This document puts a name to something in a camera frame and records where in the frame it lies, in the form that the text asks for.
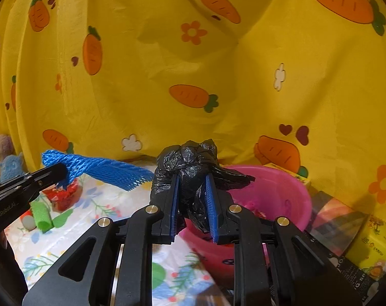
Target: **black plastic bag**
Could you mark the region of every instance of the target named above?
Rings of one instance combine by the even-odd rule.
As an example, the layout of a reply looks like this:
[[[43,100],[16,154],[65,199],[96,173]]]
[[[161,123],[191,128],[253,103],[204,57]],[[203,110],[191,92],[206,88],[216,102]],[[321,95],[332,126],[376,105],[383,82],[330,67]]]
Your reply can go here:
[[[211,139],[200,144],[189,140],[181,146],[166,147],[158,156],[157,164],[151,198],[169,190],[173,174],[179,175],[178,231],[184,228],[183,218],[189,218],[203,233],[210,232],[205,198],[205,179],[209,173],[213,174],[216,188],[220,190],[243,188],[255,180],[236,170],[220,167],[217,147]]]

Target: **yellow curtain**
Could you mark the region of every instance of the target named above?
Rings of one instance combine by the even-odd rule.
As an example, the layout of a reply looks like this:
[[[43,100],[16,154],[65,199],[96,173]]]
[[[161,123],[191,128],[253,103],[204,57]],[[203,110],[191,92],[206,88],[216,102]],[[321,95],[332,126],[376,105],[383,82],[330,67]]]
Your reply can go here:
[[[213,138],[386,221],[386,5],[2,0],[0,133],[30,170]]]

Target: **pink plastic basin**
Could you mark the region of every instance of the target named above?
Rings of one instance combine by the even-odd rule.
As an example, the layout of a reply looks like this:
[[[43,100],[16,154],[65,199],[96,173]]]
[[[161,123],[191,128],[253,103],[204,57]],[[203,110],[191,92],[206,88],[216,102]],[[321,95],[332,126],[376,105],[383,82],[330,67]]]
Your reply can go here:
[[[235,203],[263,212],[268,220],[289,218],[303,231],[311,217],[312,203],[304,185],[290,174],[261,165],[232,165],[228,168],[254,176],[256,180],[243,189],[230,190]],[[214,244],[210,234],[197,230],[190,220],[180,236],[196,252],[206,270],[226,287],[233,286],[234,248]]]

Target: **silver bolt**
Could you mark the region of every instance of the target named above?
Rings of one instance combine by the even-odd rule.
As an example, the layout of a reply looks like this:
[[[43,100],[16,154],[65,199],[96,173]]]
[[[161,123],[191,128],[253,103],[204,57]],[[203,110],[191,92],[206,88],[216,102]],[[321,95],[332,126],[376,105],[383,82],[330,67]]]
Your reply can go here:
[[[280,226],[287,226],[290,223],[290,220],[288,220],[284,216],[281,216],[280,218],[277,219],[277,222]]]
[[[231,205],[228,210],[232,213],[239,213],[241,212],[241,206],[240,205]]]
[[[150,205],[150,206],[147,206],[145,208],[145,211],[148,213],[148,214],[153,214],[153,213],[156,213],[157,211],[159,210],[159,208],[155,205]]]
[[[109,226],[110,224],[111,224],[111,220],[109,218],[101,218],[101,219],[98,220],[98,225],[101,228]]]

